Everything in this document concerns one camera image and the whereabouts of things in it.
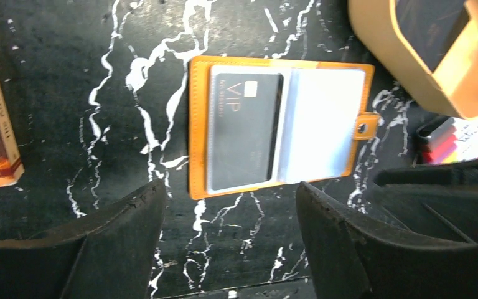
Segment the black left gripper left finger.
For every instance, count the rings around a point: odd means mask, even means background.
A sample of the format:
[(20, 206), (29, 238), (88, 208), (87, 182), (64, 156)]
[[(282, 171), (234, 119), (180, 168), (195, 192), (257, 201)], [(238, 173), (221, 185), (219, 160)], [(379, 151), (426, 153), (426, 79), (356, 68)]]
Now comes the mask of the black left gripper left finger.
[(156, 179), (87, 216), (0, 240), (0, 298), (146, 298), (165, 210)]

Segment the orange leather card holder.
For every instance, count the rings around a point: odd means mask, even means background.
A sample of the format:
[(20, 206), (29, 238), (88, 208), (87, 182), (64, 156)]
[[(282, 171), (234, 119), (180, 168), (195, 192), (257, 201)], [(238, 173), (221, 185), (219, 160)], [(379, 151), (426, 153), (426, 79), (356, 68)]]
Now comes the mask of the orange leather card holder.
[[(375, 137), (379, 115), (367, 111), (374, 66), (362, 63), (198, 56), (190, 66), (189, 192), (199, 200), (316, 182), (352, 173), (360, 143)], [(208, 183), (215, 77), (282, 74), (273, 172), (269, 181), (211, 191)]]

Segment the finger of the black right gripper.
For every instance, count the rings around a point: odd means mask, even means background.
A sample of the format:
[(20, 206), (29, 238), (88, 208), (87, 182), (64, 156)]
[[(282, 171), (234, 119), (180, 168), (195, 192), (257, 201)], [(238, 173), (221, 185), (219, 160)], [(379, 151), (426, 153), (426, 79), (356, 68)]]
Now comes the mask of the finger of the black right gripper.
[(478, 243), (478, 159), (381, 171), (367, 201), (404, 230)]

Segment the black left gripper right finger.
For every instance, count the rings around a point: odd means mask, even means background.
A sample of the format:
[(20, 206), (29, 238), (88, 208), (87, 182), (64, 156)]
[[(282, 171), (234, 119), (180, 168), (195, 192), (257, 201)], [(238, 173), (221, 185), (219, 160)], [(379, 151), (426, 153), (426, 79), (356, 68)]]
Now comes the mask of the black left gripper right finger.
[(318, 298), (478, 298), (478, 243), (404, 230), (309, 183), (296, 210)]

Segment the yellow oval tray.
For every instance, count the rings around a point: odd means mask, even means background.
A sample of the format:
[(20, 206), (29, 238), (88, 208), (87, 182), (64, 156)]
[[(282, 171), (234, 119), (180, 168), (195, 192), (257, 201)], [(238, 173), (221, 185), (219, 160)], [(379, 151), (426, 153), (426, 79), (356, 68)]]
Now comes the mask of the yellow oval tray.
[(478, 117), (478, 1), (350, 0), (356, 36), (425, 110)]

